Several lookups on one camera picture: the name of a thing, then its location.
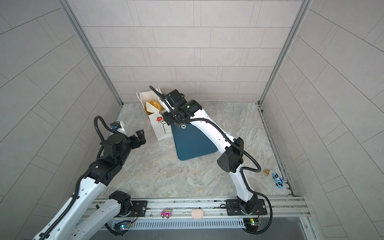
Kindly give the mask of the white paper gift bag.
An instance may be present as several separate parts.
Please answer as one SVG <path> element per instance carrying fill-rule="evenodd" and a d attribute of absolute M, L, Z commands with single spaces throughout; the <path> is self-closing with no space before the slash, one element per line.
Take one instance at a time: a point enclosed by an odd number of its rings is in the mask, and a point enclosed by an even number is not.
<path fill-rule="evenodd" d="M 161 104 L 160 98 L 152 90 L 148 92 L 137 92 L 137 97 L 142 104 L 155 132 L 158 141 L 171 137 L 172 129 L 163 120 L 161 113 L 165 111 L 165 108 Z"/>

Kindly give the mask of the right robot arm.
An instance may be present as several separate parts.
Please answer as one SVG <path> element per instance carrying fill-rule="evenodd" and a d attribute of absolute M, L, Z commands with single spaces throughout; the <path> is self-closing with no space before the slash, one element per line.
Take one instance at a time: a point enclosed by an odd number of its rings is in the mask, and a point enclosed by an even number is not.
<path fill-rule="evenodd" d="M 173 90 L 169 94 L 161 94 L 156 89 L 154 93 L 165 111 L 162 113 L 164 121 L 169 125 L 191 124 L 198 128 L 222 154 L 217 163 L 230 177 L 236 187 L 240 209 L 249 215 L 256 211 L 257 194 L 250 188 L 244 170 L 259 173 L 259 163 L 244 150 L 244 140 L 235 139 L 220 128 L 195 100 L 186 101 L 183 94 Z"/>

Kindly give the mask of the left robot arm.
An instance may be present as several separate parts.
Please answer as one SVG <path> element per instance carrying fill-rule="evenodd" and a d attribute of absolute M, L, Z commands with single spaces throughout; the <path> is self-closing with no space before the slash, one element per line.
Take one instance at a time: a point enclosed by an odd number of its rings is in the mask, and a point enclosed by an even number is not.
<path fill-rule="evenodd" d="M 146 143 L 144 130 L 130 137 L 115 133 L 102 141 L 96 161 L 77 180 L 75 191 L 54 218 L 35 235 L 36 240 L 88 240 L 110 219 L 133 212 L 131 196 L 122 191 L 112 193 L 91 216 L 81 217 L 94 199 L 120 172 L 131 150 Z"/>

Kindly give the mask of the teal tray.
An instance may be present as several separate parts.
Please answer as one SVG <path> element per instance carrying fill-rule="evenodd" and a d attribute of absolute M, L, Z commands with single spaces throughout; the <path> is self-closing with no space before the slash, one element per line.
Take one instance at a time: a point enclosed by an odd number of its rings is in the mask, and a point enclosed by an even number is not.
<path fill-rule="evenodd" d="M 171 125 L 179 160 L 186 161 L 218 151 L 214 143 L 198 128 L 187 124 L 185 129 Z"/>

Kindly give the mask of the left circuit board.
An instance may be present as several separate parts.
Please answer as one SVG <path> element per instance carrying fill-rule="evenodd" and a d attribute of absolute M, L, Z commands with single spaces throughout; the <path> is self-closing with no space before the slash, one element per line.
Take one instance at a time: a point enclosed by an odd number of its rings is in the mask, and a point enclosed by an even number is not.
<path fill-rule="evenodd" d="M 114 225 L 116 231 L 127 231 L 132 225 L 131 221 L 122 221 Z"/>

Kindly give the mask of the circuit board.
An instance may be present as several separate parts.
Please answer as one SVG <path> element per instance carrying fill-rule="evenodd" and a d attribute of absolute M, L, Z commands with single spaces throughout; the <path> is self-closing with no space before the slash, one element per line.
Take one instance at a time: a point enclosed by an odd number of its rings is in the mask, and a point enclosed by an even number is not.
<path fill-rule="evenodd" d="M 262 225 L 262 221 L 259 219 L 243 219 L 245 230 L 249 232 L 257 232 Z"/>
<path fill-rule="evenodd" d="M 132 225 L 131 221 L 122 221 L 114 225 L 116 231 L 127 231 Z"/>

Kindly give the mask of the pink toy car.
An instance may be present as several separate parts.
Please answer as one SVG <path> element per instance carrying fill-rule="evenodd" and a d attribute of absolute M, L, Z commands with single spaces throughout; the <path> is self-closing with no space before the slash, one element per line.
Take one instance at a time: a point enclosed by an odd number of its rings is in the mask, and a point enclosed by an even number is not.
<path fill-rule="evenodd" d="M 165 209 L 161 212 L 161 217 L 162 218 L 167 218 L 169 219 L 172 215 L 172 210 L 171 209 Z"/>

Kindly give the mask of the pink oval eraser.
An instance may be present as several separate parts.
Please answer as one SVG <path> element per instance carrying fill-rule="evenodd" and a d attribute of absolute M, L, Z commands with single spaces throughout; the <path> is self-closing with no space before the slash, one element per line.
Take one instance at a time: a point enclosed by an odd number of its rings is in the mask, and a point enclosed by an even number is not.
<path fill-rule="evenodd" d="M 191 217 L 195 220 L 200 220 L 204 217 L 204 211 L 202 209 L 193 209 L 191 211 Z"/>

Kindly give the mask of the blue toy car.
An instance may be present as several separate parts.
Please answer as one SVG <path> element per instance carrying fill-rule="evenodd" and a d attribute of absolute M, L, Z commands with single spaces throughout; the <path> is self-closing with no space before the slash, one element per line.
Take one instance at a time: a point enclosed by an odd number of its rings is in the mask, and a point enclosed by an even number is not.
<path fill-rule="evenodd" d="M 279 189 L 282 189 L 284 186 L 284 179 L 282 177 L 280 177 L 277 173 L 273 173 L 273 179 L 276 182 L 276 186 Z"/>

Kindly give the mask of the right circuit board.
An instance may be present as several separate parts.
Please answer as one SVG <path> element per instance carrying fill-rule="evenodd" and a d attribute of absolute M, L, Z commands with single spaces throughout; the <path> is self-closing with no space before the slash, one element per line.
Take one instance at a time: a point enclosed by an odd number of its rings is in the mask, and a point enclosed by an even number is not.
<path fill-rule="evenodd" d="M 262 221 L 259 219 L 243 219 L 245 230 L 249 232 L 257 232 L 262 225 Z"/>

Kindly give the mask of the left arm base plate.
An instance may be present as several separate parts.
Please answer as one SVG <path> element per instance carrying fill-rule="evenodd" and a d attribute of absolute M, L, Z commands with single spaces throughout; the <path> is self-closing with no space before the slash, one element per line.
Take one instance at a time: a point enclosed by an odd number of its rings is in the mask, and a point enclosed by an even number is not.
<path fill-rule="evenodd" d="M 147 206 L 147 201 L 130 201 L 129 203 L 123 203 L 121 204 L 121 210 L 118 216 L 122 218 L 144 217 Z"/>

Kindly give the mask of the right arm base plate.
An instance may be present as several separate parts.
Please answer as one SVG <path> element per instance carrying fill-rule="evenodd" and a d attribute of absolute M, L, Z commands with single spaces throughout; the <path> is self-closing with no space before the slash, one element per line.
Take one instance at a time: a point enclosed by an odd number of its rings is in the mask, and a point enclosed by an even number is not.
<path fill-rule="evenodd" d="M 267 205 L 263 199 L 250 200 L 248 203 L 240 199 L 227 199 L 225 203 L 228 216 L 265 216 Z"/>

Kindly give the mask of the aluminium rail frame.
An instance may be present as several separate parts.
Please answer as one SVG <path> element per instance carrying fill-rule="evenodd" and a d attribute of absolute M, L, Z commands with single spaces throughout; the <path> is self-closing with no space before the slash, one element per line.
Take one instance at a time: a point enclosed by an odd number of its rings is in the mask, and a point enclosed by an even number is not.
<path fill-rule="evenodd" d="M 148 206 L 144 217 L 122 218 L 113 217 L 99 230 L 104 230 L 108 225 L 111 229 L 116 223 L 131 221 L 132 225 L 128 230 L 181 230 L 181 229 L 244 229 L 243 219 L 259 219 L 265 227 L 270 217 L 273 218 L 299 218 L 305 220 L 309 217 L 310 211 L 302 197 L 292 196 L 269 196 L 263 199 L 267 205 L 268 214 L 265 216 L 228 216 L 226 200 L 230 198 L 147 198 L 133 199 L 132 201 L 147 201 Z M 91 216 L 98 210 L 107 199 L 94 200 L 81 221 Z M 171 209 L 172 215 L 169 219 L 162 218 L 161 212 Z M 191 217 L 193 209 L 202 209 L 204 217 L 195 220 Z"/>

